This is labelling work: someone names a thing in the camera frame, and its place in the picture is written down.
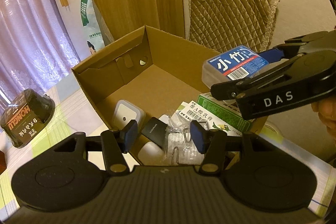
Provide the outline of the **person's hand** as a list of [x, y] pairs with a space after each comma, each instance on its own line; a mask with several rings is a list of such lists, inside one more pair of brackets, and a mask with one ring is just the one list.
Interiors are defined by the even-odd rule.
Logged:
[[336, 138], [336, 99], [331, 96], [311, 104], [312, 110], [318, 114], [320, 121], [326, 126], [328, 134]]

